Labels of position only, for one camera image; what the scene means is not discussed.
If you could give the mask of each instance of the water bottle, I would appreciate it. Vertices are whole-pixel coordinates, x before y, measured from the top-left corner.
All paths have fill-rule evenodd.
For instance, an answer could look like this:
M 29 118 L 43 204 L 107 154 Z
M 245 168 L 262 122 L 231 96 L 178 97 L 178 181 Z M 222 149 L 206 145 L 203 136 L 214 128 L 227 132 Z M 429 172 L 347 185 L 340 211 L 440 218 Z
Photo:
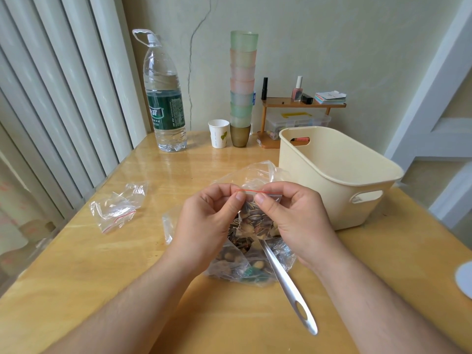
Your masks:
M 147 35 L 141 41 L 137 34 Z M 156 35 L 148 29 L 133 29 L 134 37 L 149 47 L 143 65 L 146 96 L 157 145 L 163 151 L 179 151 L 187 146 L 184 106 L 177 70 Z

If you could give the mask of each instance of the crack in wall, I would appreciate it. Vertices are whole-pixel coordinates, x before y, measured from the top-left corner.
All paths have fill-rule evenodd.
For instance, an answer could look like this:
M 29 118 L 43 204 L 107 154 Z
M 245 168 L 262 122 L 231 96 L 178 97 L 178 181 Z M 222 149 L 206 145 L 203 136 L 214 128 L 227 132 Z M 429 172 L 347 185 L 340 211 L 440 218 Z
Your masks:
M 193 37 L 195 36 L 195 33 L 200 28 L 202 23 L 205 22 L 205 20 L 207 19 L 210 12 L 211 12 L 211 0 L 209 0 L 209 10 L 208 10 L 208 12 L 206 13 L 205 17 L 203 17 L 203 19 L 198 23 L 197 27 L 193 30 L 192 36 L 190 37 L 190 59 L 189 59 L 189 62 L 188 62 L 188 79 L 187 79 L 187 81 L 188 81 L 188 88 L 187 88 L 188 100 L 190 101 L 190 130 L 192 130 L 192 108 L 193 108 L 192 96 L 190 95 L 190 76 L 192 74 L 192 43 L 193 43 Z

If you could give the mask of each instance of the water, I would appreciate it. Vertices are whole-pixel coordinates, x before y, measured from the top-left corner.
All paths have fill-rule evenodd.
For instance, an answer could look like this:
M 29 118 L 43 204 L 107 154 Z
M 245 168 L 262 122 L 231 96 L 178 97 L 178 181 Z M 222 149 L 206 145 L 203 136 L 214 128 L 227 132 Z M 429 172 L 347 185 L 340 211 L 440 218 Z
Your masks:
M 159 149 L 168 152 L 185 149 L 187 133 L 180 89 L 146 90 L 146 95 Z

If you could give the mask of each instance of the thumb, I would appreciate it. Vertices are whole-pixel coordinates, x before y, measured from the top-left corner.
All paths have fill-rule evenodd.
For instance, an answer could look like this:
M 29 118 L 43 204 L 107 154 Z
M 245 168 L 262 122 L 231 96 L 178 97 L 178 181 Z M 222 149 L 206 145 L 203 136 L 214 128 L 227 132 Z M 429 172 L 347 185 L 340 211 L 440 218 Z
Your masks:
M 243 207 L 246 194 L 242 191 L 236 191 L 226 203 L 223 205 L 220 211 L 217 212 L 217 217 L 220 221 L 230 224 L 234 220 L 239 210 Z
M 279 225 L 284 222 L 284 219 L 286 218 L 286 208 L 280 205 L 272 197 L 260 192 L 254 196 L 254 200 L 259 208 L 273 221 L 277 222 Z

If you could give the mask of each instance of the metal spoon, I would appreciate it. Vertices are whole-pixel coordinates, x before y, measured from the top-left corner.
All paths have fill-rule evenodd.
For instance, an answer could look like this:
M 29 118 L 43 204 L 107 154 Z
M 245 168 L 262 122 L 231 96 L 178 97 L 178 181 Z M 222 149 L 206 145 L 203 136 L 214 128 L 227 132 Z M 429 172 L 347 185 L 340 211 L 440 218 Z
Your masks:
M 292 308 L 294 309 L 298 318 L 302 321 L 303 325 L 308 329 L 310 333 L 316 335 L 318 333 L 318 327 L 316 326 L 315 318 L 313 318 L 302 295 L 298 291 L 290 276 L 287 274 L 287 272 L 285 272 L 277 257 L 275 257 L 274 252 L 272 252 L 267 242 L 265 242 L 264 240 L 259 240 L 259 242 L 261 243 L 261 246 L 267 256 L 270 265 L 272 266 L 272 269 L 274 270 L 277 279 L 279 280 L 280 286 L 284 290 L 285 295 L 287 296 L 288 301 L 292 305 Z M 305 319 L 304 316 L 298 310 L 298 307 L 296 305 L 297 302 L 300 303 L 300 305 L 305 310 L 307 319 Z

